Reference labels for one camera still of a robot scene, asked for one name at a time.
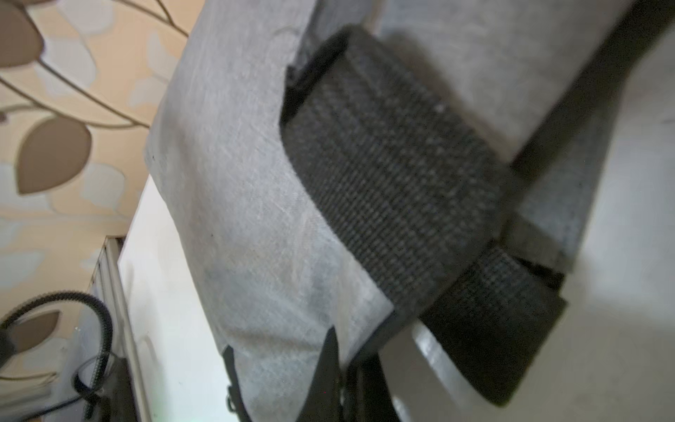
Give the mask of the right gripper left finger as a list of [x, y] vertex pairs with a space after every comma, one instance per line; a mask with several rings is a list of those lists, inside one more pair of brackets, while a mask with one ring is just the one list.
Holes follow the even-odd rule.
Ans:
[[335, 328], [328, 330], [316, 370], [297, 422], [338, 422], [342, 420], [339, 343]]

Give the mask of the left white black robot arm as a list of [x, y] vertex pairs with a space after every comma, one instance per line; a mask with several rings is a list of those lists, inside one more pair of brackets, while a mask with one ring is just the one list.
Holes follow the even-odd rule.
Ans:
[[37, 295], [1, 317], [1, 368], [36, 357], [40, 368], [1, 375], [3, 421], [144, 421], [134, 357], [114, 301], [63, 290]]

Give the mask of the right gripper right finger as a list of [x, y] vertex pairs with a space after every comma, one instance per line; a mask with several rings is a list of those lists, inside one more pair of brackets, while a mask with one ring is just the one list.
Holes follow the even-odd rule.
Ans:
[[345, 394], [345, 421], [400, 421], [378, 355], [347, 373]]

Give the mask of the grey laptop bag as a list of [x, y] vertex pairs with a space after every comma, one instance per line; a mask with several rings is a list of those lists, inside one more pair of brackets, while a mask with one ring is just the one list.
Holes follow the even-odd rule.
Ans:
[[209, 1], [146, 144], [242, 421], [420, 322], [496, 406], [564, 313], [671, 1]]

